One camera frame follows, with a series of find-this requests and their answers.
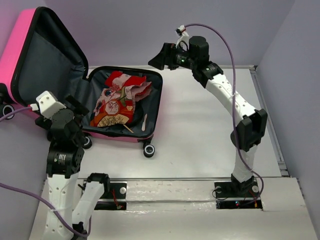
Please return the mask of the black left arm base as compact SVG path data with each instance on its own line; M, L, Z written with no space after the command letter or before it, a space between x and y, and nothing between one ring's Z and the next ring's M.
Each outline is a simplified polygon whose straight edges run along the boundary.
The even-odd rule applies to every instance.
M127 209L127 182L112 181L109 191L105 191L98 200L96 211L125 211Z

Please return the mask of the red anime print cloth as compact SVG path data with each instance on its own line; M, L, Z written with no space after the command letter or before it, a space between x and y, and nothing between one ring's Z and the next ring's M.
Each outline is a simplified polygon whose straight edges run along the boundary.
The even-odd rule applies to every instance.
M105 85L93 109L92 127L132 123L137 102L152 91L152 83L147 81L146 76L134 76L121 71L112 72Z

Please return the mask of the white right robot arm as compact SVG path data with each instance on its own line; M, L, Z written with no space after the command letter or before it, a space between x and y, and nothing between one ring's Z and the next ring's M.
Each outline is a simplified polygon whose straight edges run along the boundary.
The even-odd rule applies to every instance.
M187 49L180 44L164 43L148 65L158 70L178 67L191 70L193 78L230 113L233 124L230 139L236 148L230 190L235 196L242 196L254 183L254 158L265 135L267 112L248 103L227 80L223 70L210 61L209 44L202 36L191 37Z

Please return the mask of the pink hard-shell suitcase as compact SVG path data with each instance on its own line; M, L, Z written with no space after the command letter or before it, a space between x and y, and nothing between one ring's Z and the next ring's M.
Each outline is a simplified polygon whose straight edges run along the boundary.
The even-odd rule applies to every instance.
M114 71L131 76L144 77L151 82L150 95L140 100L146 128L141 121L129 126L92 127L94 103L105 86L106 79ZM150 158L155 154L151 141L154 136L163 88L162 76L152 70L100 66L89 70L88 60L70 32L50 8L40 6L23 10L13 27L0 59L0 92L5 104L27 106L35 102L44 91L53 93L61 103L73 96L89 113L83 118L83 132L88 139L110 139L143 144L143 154Z

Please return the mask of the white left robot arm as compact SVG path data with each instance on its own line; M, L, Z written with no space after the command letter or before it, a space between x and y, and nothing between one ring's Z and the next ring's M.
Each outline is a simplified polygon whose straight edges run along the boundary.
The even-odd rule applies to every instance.
M46 160L48 211L43 240L86 240L98 200L111 191L108 174L91 173L79 202L73 205L82 159L89 144L82 119L89 111L72 96L67 101L74 109L47 90L36 97L41 117L50 122L51 134Z

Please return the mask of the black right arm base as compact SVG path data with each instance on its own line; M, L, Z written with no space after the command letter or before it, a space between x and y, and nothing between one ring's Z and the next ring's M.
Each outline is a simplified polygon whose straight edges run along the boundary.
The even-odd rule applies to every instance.
M218 181L214 183L212 197L215 199L218 210L263 209L260 189L255 180L253 185L244 192L232 188L231 181Z

